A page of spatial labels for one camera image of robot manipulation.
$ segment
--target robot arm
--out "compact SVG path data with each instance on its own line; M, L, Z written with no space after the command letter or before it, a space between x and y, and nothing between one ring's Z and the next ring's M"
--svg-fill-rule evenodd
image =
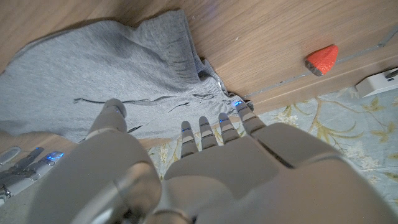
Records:
M397 223L374 189L328 144L264 123L235 102L248 133L219 116L224 146L205 117L203 149L182 123L182 158L160 182L126 133L126 110L108 101L86 140L47 177L30 223Z

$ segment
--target white plug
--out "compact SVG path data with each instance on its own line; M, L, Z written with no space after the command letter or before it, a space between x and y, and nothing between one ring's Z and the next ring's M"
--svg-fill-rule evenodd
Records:
M393 90L398 88L398 76L386 78L387 75L398 70L394 68L386 72L378 73L370 77L365 78L355 87L361 97L371 96L377 93Z

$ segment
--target wooden surface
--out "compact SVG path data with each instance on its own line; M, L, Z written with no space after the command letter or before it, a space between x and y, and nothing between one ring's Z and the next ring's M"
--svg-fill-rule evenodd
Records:
M306 71L303 58L330 44L338 58L377 44L398 25L396 0L2 0L0 70L28 42L102 19L125 25L181 8L199 56L227 89L241 96ZM398 66L388 44L336 65L326 77L305 77L251 99L256 113L356 84L386 66Z

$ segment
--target red sponge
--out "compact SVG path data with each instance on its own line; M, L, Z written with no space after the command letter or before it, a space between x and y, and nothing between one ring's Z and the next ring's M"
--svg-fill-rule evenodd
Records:
M336 45L327 46L310 54L305 61L305 66L314 75L322 76L334 66L337 54L338 47Z

